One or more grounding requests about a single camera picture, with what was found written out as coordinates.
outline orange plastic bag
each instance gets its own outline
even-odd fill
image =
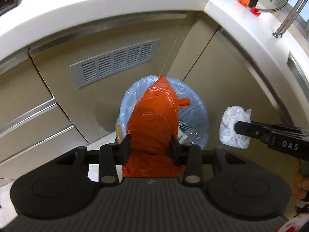
[[[171,159],[170,140],[178,134],[178,106],[187,105],[190,99],[177,99],[166,77],[145,91],[127,124],[131,155],[123,177],[173,177],[182,170]]]

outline vent grille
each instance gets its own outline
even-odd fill
[[[71,65],[79,88],[125,69],[154,60],[161,39],[142,42],[88,58]]]

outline plastic bag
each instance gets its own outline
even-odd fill
[[[188,98],[177,99],[166,77],[146,89],[127,124],[131,155],[123,176],[172,177],[182,170],[171,159],[170,142],[178,134],[178,106],[189,104]]]
[[[236,148],[248,148],[250,137],[235,132],[234,126],[238,121],[251,123],[251,109],[244,110],[240,106],[228,107],[220,124],[220,141],[228,146]]]
[[[148,76],[135,82],[134,85],[126,92],[123,97],[120,113],[119,125],[123,137],[126,136],[126,128],[133,109],[139,101],[146,89],[152,86],[158,79],[157,76]],[[187,84],[175,78],[166,78],[176,92],[177,98],[189,98],[191,104],[178,109],[179,119],[194,130],[200,136],[199,146],[204,149],[209,138],[209,118],[206,108],[200,97]]]

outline tile floor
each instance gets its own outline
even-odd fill
[[[97,150],[102,145],[114,143],[116,139],[116,133],[110,133],[101,139],[87,145],[88,150]],[[121,181],[122,167],[117,165],[117,174],[119,180]],[[92,181],[98,181],[98,165],[90,165],[88,177]],[[10,189],[14,182],[10,182],[6,185],[0,187],[0,228],[5,227],[8,223],[10,223],[16,216],[17,213],[13,207],[13,204],[10,199]]]

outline crumpled white paper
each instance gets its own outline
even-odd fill
[[[251,109],[244,110],[240,106],[228,107],[220,124],[220,141],[228,146],[246,149],[249,146],[250,137],[237,134],[234,126],[238,121],[251,123]]]

